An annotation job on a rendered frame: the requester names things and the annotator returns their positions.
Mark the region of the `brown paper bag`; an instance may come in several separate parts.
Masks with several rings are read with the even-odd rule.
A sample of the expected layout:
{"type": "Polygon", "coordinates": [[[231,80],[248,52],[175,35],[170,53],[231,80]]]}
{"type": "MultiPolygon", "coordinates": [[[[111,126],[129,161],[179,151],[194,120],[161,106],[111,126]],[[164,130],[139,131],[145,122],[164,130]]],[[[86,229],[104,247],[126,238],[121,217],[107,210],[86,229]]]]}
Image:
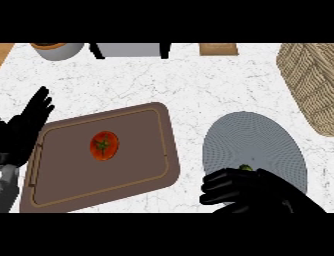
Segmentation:
{"type": "Polygon", "coordinates": [[[232,56],[238,54],[238,48],[235,43],[201,43],[200,54],[203,56],[232,56]]]}

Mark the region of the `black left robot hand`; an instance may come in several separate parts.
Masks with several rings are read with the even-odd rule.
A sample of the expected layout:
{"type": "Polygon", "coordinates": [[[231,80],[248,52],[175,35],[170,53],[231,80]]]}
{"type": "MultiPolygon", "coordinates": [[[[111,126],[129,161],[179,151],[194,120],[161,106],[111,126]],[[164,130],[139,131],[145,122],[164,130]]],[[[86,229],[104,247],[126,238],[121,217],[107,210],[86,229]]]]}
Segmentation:
{"type": "Polygon", "coordinates": [[[22,113],[9,122],[0,119],[0,166],[21,167],[27,163],[39,132],[55,108],[51,102],[49,89],[42,86],[22,113]]]}

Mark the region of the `wicker basket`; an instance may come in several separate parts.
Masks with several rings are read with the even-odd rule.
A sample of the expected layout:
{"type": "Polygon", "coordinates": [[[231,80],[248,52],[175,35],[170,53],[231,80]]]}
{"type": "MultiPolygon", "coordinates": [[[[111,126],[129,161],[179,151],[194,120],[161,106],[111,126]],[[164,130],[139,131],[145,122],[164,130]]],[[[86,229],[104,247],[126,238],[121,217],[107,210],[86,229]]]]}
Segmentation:
{"type": "Polygon", "coordinates": [[[276,66],[312,128],[334,137],[334,43],[282,43],[276,66]]]}

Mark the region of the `brown cutting board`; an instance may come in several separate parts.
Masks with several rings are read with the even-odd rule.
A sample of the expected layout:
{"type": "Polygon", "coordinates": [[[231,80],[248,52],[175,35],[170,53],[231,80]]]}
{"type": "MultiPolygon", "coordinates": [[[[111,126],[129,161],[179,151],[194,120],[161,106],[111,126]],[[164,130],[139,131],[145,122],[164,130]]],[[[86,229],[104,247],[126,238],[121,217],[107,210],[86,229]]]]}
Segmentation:
{"type": "Polygon", "coordinates": [[[83,209],[172,186],[179,173],[164,104],[51,122],[28,161],[19,211],[83,209]]]}

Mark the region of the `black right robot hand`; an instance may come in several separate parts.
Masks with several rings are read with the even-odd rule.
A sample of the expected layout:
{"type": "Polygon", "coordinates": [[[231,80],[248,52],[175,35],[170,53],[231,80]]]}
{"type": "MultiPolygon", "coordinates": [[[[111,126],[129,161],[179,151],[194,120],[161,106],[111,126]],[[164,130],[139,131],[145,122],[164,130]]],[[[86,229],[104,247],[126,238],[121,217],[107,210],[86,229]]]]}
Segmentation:
{"type": "Polygon", "coordinates": [[[220,169],[203,179],[200,203],[228,203],[216,213],[324,214],[306,194],[265,169],[220,169]]]}

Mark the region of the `round grey placemat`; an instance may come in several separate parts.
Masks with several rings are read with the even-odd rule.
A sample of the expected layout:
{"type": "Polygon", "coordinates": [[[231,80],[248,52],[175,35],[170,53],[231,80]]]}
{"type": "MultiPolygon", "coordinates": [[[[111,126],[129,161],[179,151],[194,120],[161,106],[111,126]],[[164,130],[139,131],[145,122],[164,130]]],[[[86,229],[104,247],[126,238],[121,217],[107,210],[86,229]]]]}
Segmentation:
{"type": "Polygon", "coordinates": [[[297,143],[281,125],[254,112],[234,112],[211,125],[203,145],[206,174],[248,165],[278,175],[307,193],[307,168],[297,143]]]}

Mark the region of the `red tomato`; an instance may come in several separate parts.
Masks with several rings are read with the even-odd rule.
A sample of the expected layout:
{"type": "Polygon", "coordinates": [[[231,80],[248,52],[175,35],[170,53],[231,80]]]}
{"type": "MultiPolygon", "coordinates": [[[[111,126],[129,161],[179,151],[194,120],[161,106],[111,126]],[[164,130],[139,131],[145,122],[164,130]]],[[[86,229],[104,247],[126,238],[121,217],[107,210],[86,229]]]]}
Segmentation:
{"type": "Polygon", "coordinates": [[[120,140],[111,131],[99,132],[90,140],[90,154],[98,161],[110,160],[118,150],[120,140]]]}

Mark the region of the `grey pot with brown rim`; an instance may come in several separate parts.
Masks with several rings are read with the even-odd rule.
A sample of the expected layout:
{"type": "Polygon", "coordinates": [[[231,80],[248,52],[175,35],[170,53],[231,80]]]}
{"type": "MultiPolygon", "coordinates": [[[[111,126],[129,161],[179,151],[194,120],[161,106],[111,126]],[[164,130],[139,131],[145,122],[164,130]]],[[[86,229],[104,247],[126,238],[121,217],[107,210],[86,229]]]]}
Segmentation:
{"type": "Polygon", "coordinates": [[[70,59],[80,52],[83,43],[33,43],[31,44],[39,55],[51,61],[62,61],[70,59]]]}

